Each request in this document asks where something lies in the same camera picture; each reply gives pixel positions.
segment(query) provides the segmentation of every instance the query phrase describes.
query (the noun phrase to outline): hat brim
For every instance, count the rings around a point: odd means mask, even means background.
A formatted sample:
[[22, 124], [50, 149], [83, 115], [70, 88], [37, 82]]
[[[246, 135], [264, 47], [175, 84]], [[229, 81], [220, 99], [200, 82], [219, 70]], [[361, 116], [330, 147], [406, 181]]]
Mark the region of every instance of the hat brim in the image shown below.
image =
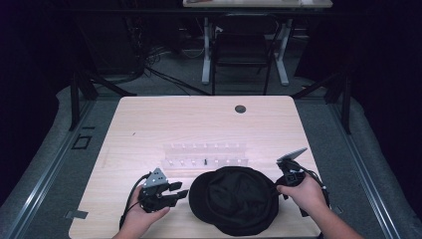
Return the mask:
[[271, 193], [270, 189], [267, 195], [269, 197], [268, 202], [270, 203], [268, 205], [268, 215], [266, 215], [264, 220], [258, 221], [253, 225], [234, 226], [232, 224], [228, 224], [222, 220], [220, 215], [216, 214], [213, 210], [210, 210], [206, 199], [206, 195], [208, 193], [207, 188], [209, 182], [216, 176], [217, 173], [220, 173], [222, 170], [245, 171], [247, 173], [252, 173], [255, 177], [259, 178], [258, 181], [263, 184], [262, 186], [272, 188], [275, 185], [274, 182], [263, 173], [249, 167], [228, 166], [225, 168], [220, 168], [216, 171], [205, 172], [195, 178], [189, 190], [189, 205], [194, 215], [206, 223], [215, 225], [220, 231], [231, 236], [257, 235], [267, 229], [279, 213], [279, 195]]

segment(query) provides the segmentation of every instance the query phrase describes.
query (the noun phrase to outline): dark background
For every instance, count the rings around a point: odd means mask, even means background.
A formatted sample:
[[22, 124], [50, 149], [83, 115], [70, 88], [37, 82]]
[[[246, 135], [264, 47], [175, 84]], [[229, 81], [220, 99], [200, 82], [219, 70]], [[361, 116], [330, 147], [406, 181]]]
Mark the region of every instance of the dark background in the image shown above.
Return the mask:
[[[14, 1], [4, 3], [0, 14], [1, 160], [0, 203], [9, 195], [31, 162], [58, 111], [56, 93], [67, 87], [78, 64], [93, 72], [132, 74], [139, 64], [132, 46], [122, 34], [121, 18], [82, 18], [84, 28], [64, 18], [53, 21], [43, 9], [67, 7], [62, 1]], [[118, 7], [116, 1], [97, 1], [102, 7]], [[180, 1], [165, 1], [180, 6]], [[97, 4], [72, 1], [73, 4]], [[363, 54], [353, 69], [352, 96], [365, 110], [384, 156], [403, 192], [421, 218], [422, 192], [422, 22], [419, 1], [335, 0], [331, 9], [374, 12], [377, 18], [359, 21], [317, 21], [298, 66], [297, 76], [320, 81], [343, 66], [344, 56], [362, 26]], [[168, 34], [169, 19], [152, 19], [154, 34], [177, 51], [177, 34]], [[102, 34], [113, 35], [112, 42]]]

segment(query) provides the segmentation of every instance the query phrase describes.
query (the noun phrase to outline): chair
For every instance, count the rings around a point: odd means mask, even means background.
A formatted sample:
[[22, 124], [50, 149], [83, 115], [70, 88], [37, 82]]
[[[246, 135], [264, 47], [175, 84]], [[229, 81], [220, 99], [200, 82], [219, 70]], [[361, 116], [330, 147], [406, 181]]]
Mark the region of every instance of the chair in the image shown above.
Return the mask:
[[274, 59], [276, 40], [282, 29], [274, 15], [232, 13], [214, 23], [215, 41], [211, 52], [212, 95], [215, 96], [217, 67], [267, 68], [263, 95]]

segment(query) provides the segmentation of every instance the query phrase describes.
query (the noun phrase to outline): black curtain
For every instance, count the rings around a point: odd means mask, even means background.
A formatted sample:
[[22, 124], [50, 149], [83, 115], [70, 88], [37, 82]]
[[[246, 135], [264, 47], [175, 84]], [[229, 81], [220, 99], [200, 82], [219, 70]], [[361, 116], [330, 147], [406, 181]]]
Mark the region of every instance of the black curtain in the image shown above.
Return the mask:
[[353, 52], [354, 40], [365, 33], [364, 49], [351, 71], [352, 96], [379, 141], [401, 188], [422, 218], [422, 18], [420, 1], [334, 1], [340, 10], [348, 3], [372, 11], [376, 18], [323, 21], [317, 25], [301, 58], [296, 76], [321, 81], [338, 72]]
[[[6, 6], [2, 7], [0, 22], [1, 204], [19, 181], [49, 131], [59, 107], [56, 92], [65, 85], [42, 72], [42, 63], [34, 60], [26, 45], [28, 41], [36, 42], [38, 39], [22, 40], [32, 29], [20, 29], [14, 21], [20, 13], [16, 8]], [[55, 59], [51, 59], [52, 64], [46, 65], [55, 69], [54, 62]]]

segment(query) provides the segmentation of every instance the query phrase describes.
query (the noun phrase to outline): white table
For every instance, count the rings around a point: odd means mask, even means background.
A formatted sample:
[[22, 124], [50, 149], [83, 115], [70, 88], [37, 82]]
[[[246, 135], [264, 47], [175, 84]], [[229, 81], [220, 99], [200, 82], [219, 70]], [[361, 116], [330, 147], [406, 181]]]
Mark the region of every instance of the white table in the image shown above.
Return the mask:
[[[309, 8], [322, 9], [330, 8], [332, 2], [330, 0], [199, 0], [195, 3], [188, 3], [183, 0], [184, 7], [190, 8]], [[291, 32], [292, 20], [283, 24], [280, 34], [282, 39], [280, 51], [275, 54], [276, 65], [280, 75], [280, 81], [283, 86], [289, 85], [289, 79], [286, 74], [286, 68], [283, 63], [283, 56], [286, 52], [286, 46]], [[202, 84], [209, 84], [211, 71], [211, 59], [209, 53], [209, 36], [210, 29], [208, 19], [204, 21], [204, 66], [202, 70]]]
[[[244, 106], [242, 114], [235, 106]], [[276, 181], [282, 172], [276, 160], [307, 147], [297, 162], [317, 172], [296, 106], [290, 97], [130, 97], [121, 99], [105, 137], [90, 181], [78, 208], [86, 219], [75, 218], [71, 238], [110, 238], [133, 184], [160, 167], [169, 182], [189, 189], [209, 169], [163, 168], [166, 145], [242, 144], [249, 167]], [[302, 217], [292, 199], [280, 196], [279, 215], [256, 237], [317, 237], [319, 230]], [[197, 219], [188, 198], [180, 199], [145, 238], [229, 238], [213, 225]]]

